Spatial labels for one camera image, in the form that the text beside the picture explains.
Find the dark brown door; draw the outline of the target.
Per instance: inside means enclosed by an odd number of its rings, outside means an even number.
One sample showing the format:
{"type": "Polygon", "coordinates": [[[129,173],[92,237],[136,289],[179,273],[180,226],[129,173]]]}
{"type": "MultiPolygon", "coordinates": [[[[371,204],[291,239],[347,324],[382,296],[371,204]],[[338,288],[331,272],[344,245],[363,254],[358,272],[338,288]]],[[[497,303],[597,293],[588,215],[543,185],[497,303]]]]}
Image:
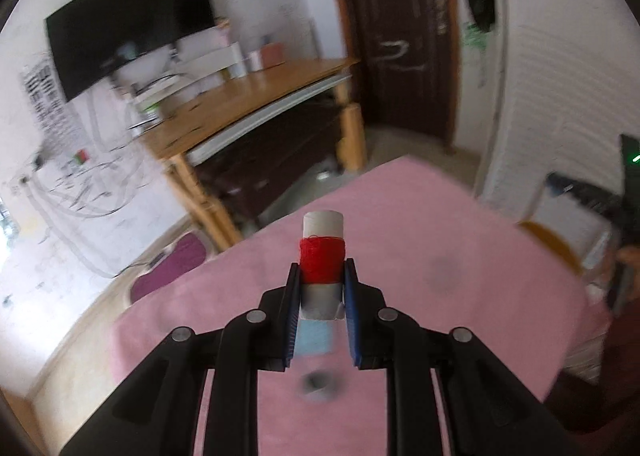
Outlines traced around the dark brown door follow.
{"type": "Polygon", "coordinates": [[[366,124],[454,145],[460,80],[457,0],[338,0],[366,124]]]}

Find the eye chart poster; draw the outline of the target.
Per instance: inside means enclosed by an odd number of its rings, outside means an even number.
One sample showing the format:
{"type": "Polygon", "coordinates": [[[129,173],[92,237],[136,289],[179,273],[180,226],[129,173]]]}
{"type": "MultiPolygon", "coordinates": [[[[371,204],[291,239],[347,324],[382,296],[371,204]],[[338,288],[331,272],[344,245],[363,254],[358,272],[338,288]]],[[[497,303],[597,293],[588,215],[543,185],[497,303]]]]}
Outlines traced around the eye chart poster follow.
{"type": "Polygon", "coordinates": [[[66,101],[50,55],[24,69],[21,80],[42,133],[42,161],[53,161],[66,176],[76,173],[89,161],[89,140],[73,104],[66,101]]]}

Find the pink tablecloth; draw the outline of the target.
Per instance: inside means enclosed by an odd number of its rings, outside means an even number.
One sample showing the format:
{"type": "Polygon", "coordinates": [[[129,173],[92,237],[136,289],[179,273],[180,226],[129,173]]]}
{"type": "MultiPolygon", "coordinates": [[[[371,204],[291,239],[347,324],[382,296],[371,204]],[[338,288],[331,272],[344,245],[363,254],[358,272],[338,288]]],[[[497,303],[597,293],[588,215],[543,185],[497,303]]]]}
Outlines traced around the pink tablecloth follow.
{"type": "MultiPolygon", "coordinates": [[[[582,281],[508,219],[425,162],[400,158],[317,199],[344,218],[359,279],[421,326],[464,326],[530,392],[543,398],[566,354],[589,334],[582,281]]],[[[174,328],[221,328],[282,286],[298,258],[303,216],[268,225],[172,284],[144,297],[112,330],[111,368],[124,379],[174,328]]],[[[360,372],[337,327],[324,358],[298,358],[258,377],[264,455],[382,455],[382,372],[360,372]]]]}

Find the red thread spool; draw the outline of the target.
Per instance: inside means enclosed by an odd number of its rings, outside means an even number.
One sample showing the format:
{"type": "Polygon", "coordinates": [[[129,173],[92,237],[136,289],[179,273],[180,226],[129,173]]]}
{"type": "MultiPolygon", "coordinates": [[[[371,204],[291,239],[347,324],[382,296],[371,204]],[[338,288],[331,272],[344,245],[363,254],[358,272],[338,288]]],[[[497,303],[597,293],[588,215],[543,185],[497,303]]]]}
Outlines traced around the red thread spool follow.
{"type": "Polygon", "coordinates": [[[342,306],[345,258],[344,216],[334,210],[307,212],[299,242],[305,320],[335,320],[338,317],[342,306]]]}

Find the white router box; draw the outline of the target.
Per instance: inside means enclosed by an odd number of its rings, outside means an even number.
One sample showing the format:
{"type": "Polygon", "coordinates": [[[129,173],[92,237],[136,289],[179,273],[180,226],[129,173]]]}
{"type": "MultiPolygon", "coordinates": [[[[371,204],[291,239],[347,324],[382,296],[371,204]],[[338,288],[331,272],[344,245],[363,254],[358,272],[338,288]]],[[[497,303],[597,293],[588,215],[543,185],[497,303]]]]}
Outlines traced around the white router box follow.
{"type": "Polygon", "coordinates": [[[132,100],[136,106],[149,107],[169,98],[172,94],[177,93],[184,88],[186,84],[183,78],[172,75],[154,82],[149,89],[136,95],[132,100]]]}

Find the wooden desk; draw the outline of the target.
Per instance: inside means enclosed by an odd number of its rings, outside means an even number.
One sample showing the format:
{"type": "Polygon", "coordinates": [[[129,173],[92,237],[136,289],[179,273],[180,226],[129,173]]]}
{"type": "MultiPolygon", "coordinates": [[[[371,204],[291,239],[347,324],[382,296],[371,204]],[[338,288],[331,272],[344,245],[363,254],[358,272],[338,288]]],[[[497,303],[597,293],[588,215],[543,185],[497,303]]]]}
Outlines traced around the wooden desk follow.
{"type": "Polygon", "coordinates": [[[361,109],[352,100],[350,86],[357,63],[352,57],[292,60],[253,72],[197,96],[178,107],[175,116],[143,133],[142,143],[163,164],[169,185],[217,250],[231,248],[243,236],[219,198],[204,190],[194,167],[268,121],[330,91],[341,109],[337,159],[351,172],[366,166],[361,109]]]}

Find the black wall television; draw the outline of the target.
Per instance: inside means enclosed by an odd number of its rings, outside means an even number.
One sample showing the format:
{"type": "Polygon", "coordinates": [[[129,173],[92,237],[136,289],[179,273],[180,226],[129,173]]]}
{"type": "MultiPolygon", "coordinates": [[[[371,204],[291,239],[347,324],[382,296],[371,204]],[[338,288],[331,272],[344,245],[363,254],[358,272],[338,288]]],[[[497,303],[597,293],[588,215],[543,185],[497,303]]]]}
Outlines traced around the black wall television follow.
{"type": "Polygon", "coordinates": [[[73,0],[46,19],[69,101],[140,56],[214,25],[210,0],[73,0]]]}

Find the purple floor mat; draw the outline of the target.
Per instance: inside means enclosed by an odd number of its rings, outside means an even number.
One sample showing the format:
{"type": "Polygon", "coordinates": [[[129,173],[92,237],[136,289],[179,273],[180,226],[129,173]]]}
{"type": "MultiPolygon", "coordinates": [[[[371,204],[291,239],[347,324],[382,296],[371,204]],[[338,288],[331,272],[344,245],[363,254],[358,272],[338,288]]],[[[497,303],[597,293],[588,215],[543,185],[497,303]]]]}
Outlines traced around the purple floor mat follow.
{"type": "Polygon", "coordinates": [[[181,276],[202,265],[208,257],[209,244],[200,232],[183,234],[137,277],[128,290],[128,302],[136,303],[153,292],[170,285],[181,276]]]}

